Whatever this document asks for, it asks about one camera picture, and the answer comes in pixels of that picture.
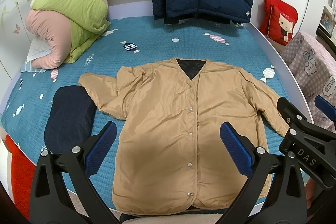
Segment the checkered fabric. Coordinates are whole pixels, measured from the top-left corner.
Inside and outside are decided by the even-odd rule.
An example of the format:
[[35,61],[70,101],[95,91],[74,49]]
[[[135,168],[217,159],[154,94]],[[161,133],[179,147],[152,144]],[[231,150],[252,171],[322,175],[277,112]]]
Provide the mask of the checkered fabric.
[[336,105],[336,61],[311,35],[298,32],[280,52],[305,96],[314,123],[335,132],[334,124],[314,103],[321,95]]

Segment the tan jacket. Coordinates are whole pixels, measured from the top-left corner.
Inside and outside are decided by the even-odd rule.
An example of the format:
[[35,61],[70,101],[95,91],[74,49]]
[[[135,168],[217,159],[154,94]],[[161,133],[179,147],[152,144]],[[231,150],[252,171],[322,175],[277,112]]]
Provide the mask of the tan jacket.
[[[227,208],[246,177],[219,135],[229,121],[254,146],[268,149],[261,112],[282,136],[279,96],[245,70],[206,59],[190,80],[176,58],[121,67],[117,77],[79,79],[98,109],[126,120],[115,157],[112,200],[125,213],[167,215],[191,205]],[[270,176],[261,196],[268,193]]]

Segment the butterfly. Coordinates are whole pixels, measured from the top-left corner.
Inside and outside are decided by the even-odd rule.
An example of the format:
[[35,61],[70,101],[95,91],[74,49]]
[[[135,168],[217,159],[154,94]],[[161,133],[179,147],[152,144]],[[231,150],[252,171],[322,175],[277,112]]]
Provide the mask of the butterfly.
[[20,26],[19,25],[16,25],[16,30],[13,32],[15,34],[19,34],[19,30],[20,30]]

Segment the folded dark blue clothing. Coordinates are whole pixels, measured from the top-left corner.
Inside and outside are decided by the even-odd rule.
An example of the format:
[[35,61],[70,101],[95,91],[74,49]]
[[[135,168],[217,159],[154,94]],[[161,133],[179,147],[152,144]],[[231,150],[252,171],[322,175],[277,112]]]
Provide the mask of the folded dark blue clothing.
[[61,154],[83,145],[91,135],[96,109],[85,88],[78,85],[59,88],[44,130],[46,147],[54,154]]

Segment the bed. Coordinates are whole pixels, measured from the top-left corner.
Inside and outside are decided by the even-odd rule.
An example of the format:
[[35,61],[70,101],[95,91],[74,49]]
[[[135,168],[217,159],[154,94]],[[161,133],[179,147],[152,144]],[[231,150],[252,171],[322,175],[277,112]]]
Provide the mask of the bed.
[[[53,96],[59,87],[76,85],[80,75],[86,72],[116,76],[121,66],[143,65],[173,57],[208,58],[228,63],[244,68],[256,79],[263,78],[263,70],[274,65],[275,76],[267,79],[266,84],[280,96],[292,101],[311,121],[309,109],[293,75],[266,39],[262,43],[256,41],[255,37],[262,39],[262,36],[251,24],[244,27],[190,19],[180,21],[178,25],[164,25],[163,20],[155,21],[152,16],[110,22],[109,34],[100,37],[75,63],[61,65],[56,77],[55,71],[51,70],[36,74],[22,73],[8,101],[2,103],[4,112],[1,122],[4,129],[34,163],[46,148],[44,127]],[[224,38],[225,43],[217,42],[213,35]],[[268,59],[273,55],[276,64]],[[114,159],[124,122],[97,111],[92,134],[99,133],[108,121],[115,122],[118,136],[98,173],[91,176],[90,180],[106,205],[115,209],[111,199]],[[280,153],[278,146],[282,137],[273,131],[265,119],[263,121],[270,153]],[[67,175],[64,175],[64,180],[67,188],[74,191]]]

